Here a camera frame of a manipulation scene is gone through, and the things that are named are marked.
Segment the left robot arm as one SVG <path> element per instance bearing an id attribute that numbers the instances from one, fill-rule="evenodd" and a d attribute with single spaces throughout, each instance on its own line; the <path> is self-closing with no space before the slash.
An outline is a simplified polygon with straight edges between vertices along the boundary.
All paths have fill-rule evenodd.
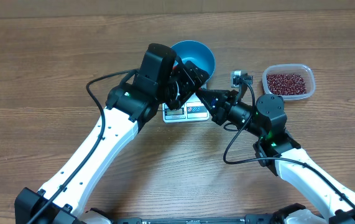
<path id="1" fill-rule="evenodd" d="M 190 60 L 143 62 L 140 69 L 122 74 L 106 104 L 95 101 L 99 120 L 66 164 L 37 192 L 24 188 L 19 193 L 14 202 L 16 223 L 79 223 L 103 174 L 157 114 L 159 105 L 181 107 L 212 76 Z"/>

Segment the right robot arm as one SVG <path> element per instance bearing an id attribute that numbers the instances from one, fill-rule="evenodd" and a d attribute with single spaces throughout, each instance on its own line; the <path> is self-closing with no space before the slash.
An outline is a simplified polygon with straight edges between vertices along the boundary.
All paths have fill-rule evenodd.
<path id="1" fill-rule="evenodd" d="M 294 186 L 321 213 L 315 221 L 355 223 L 355 192 L 318 166 L 287 131 L 282 97 L 264 94 L 249 106 L 235 90 L 198 90 L 196 95 L 213 122 L 229 121 L 258 138 L 252 160 Z"/>

